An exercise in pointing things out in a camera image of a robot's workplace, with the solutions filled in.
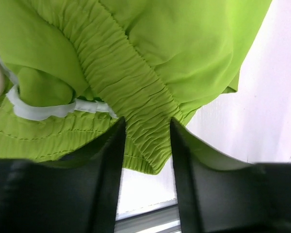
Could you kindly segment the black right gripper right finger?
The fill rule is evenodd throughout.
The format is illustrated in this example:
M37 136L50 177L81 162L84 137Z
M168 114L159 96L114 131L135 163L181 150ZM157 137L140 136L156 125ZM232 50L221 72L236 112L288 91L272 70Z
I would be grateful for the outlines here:
M291 233L291 163L246 163L175 118L170 139L184 233Z

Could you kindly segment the lime green shorts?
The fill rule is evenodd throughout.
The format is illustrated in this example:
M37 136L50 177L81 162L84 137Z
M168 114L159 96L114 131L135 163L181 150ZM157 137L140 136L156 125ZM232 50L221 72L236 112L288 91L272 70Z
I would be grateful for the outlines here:
M269 0L0 0L0 159L55 161L126 120L156 175L169 124L238 90Z

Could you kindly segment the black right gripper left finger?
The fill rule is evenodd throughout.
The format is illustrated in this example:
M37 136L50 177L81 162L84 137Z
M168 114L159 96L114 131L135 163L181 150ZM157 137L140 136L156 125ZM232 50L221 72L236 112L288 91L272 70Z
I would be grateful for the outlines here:
M126 122L59 161L0 159L0 233L112 233Z

